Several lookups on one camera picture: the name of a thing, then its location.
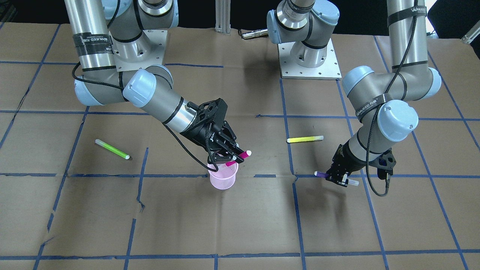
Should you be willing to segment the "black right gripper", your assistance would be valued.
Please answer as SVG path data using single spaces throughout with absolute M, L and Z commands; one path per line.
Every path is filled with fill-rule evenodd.
M 228 109 L 223 99 L 216 99 L 200 105 L 188 102 L 185 109 L 195 112 L 191 124 L 180 134 L 211 153 L 211 164 L 226 164 L 234 158 L 237 164 L 244 159 L 240 157 L 242 149 L 236 143 L 236 136 L 225 120 Z

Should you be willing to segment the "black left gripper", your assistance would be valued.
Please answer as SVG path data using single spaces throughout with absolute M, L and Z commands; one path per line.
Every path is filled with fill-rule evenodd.
M 356 158 L 351 153 L 348 145 L 339 145 L 332 161 L 331 167 L 326 171 L 325 178 L 340 186 L 347 186 L 350 183 L 347 180 L 347 176 L 354 171 L 364 168 L 366 165 L 365 161 Z M 390 176 L 394 174 L 393 168 L 395 164 L 396 159 L 392 154 L 391 148 L 368 163 L 368 165 L 377 168 L 378 178 L 385 180 L 387 186 L 390 183 Z

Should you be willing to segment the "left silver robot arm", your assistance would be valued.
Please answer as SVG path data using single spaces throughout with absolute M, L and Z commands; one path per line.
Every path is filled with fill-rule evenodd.
M 408 101 L 437 94 L 442 83 L 439 72 L 428 65 L 425 2 L 389 0 L 387 12 L 391 72 L 376 73 L 368 66 L 359 66 L 342 79 L 362 127 L 338 147 L 323 175 L 340 186 L 351 183 L 351 173 L 370 166 L 389 183 L 395 165 L 391 148 L 419 121 Z M 293 43 L 289 63 L 315 69 L 327 59 L 327 45 L 338 19 L 338 8 L 327 0 L 283 0 L 268 12 L 266 25 L 272 43 Z

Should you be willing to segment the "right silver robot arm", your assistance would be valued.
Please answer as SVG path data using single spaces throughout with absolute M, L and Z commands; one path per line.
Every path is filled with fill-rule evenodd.
M 173 77 L 147 32 L 178 25 L 176 0 L 66 0 L 79 62 L 74 90 L 85 106 L 131 102 L 207 153 L 213 165 L 241 164 L 244 151 L 225 120 L 227 103 L 195 104 L 174 90 Z

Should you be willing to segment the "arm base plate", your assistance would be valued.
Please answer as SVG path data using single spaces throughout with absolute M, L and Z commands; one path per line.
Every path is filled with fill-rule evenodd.
M 135 71 L 154 65 L 163 65 L 167 45 L 167 30 L 144 30 L 132 42 L 113 40 L 112 49 L 116 70 Z
M 313 49 L 302 42 L 278 44 L 278 58 L 283 79 L 341 79 L 341 69 L 332 40 L 326 47 Z

